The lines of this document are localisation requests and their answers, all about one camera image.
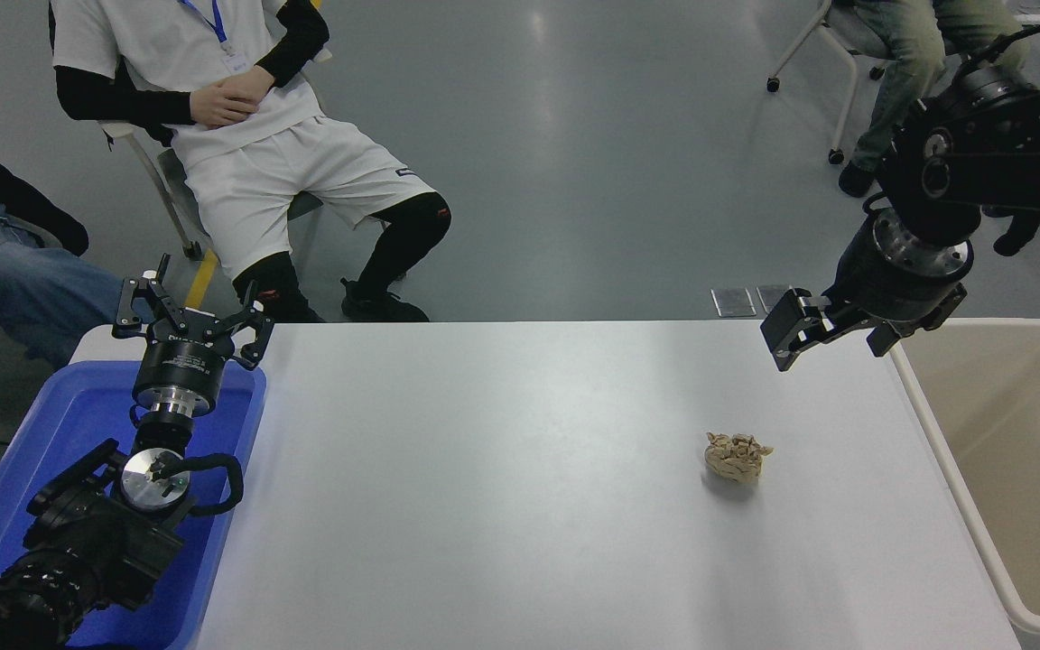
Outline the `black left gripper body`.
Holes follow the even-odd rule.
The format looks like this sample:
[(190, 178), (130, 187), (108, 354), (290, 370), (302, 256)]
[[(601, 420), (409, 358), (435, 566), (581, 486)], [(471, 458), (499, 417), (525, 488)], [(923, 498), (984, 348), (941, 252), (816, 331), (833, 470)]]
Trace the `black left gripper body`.
[(134, 383), (134, 399), (149, 400), (157, 388), (186, 388), (205, 400), (218, 398), (224, 367), (235, 354), (227, 336), (214, 341), (196, 340), (205, 324), (187, 326), (178, 333), (168, 320), (158, 320), (147, 333), (148, 345)]

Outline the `person's right hand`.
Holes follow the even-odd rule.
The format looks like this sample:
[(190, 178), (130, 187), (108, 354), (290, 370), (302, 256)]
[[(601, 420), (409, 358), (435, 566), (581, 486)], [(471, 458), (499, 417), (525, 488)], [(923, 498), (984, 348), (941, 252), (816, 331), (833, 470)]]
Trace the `person's right hand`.
[(248, 89), (206, 86), (190, 93), (190, 118), (211, 129), (243, 123), (257, 112), (260, 100)]

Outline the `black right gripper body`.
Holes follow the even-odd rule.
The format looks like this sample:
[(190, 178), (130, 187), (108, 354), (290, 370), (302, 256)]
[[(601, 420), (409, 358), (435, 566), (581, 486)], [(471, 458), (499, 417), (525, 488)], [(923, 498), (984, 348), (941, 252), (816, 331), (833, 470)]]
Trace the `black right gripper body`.
[(932, 246), (901, 225), (862, 225), (838, 262), (832, 301), (880, 320), (920, 320), (967, 274), (967, 242)]

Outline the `person's left hand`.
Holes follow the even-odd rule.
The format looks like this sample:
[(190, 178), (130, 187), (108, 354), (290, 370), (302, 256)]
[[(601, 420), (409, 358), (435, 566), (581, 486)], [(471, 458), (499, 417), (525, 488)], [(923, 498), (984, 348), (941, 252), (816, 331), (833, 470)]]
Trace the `person's left hand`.
[(269, 90), (274, 89), (275, 77), (264, 67), (253, 66), (249, 70), (222, 79), (215, 83), (215, 86), (223, 90), (228, 98), (244, 100), (252, 106), (256, 106)]

